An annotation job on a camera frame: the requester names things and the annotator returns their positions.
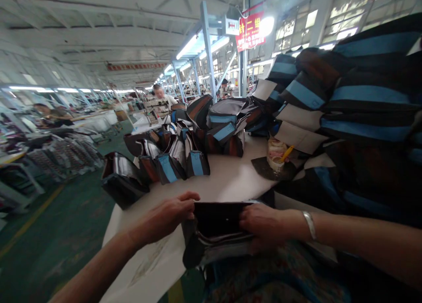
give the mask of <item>white table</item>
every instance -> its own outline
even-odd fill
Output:
[[[208,155],[210,176],[178,180],[171,184],[154,183],[151,192],[122,211],[114,206],[103,246],[121,229],[141,218],[163,199],[187,190],[198,192],[202,202],[236,202],[257,198],[268,191],[275,181],[255,171],[251,159],[266,155],[266,139],[246,136],[242,158]],[[182,256],[185,243],[179,227],[167,238],[138,251],[110,286],[101,302],[157,303],[160,297],[183,275]]]

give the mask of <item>woman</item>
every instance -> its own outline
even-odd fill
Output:
[[[114,236],[51,302],[99,302],[128,260],[145,245],[172,233],[182,221],[192,219],[194,201],[199,200],[197,193],[186,192],[163,201],[135,225]],[[355,254],[422,290],[421,230],[351,216],[305,216],[298,210],[279,211],[262,204],[247,206],[240,216],[240,226],[255,236],[251,253],[273,251],[234,258],[220,271],[215,266],[215,279],[206,301],[349,302],[348,288],[339,278],[315,270],[308,262],[312,258],[292,240],[317,240]],[[226,274],[218,279],[220,272]]]

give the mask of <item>floor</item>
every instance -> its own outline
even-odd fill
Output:
[[[129,158],[123,131],[101,144],[102,154],[118,151]],[[101,249],[114,207],[100,187],[102,170],[79,176],[64,186],[57,184],[37,198],[29,212],[9,215],[0,232],[0,302],[47,302]],[[204,283],[196,270],[186,274],[160,303],[197,303]]]

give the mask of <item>red banner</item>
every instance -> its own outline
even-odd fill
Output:
[[[239,21],[239,36],[236,36],[237,51],[241,52],[265,43],[265,37],[259,36],[259,24],[264,11],[241,18]]]
[[[142,69],[160,69],[164,68],[166,63],[139,63],[139,64],[123,64],[123,65],[108,65],[109,71],[125,71],[125,70],[142,70]]]

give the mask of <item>patterned fabric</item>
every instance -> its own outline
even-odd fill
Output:
[[[272,253],[212,264],[204,303],[350,302],[348,289],[297,242]]]

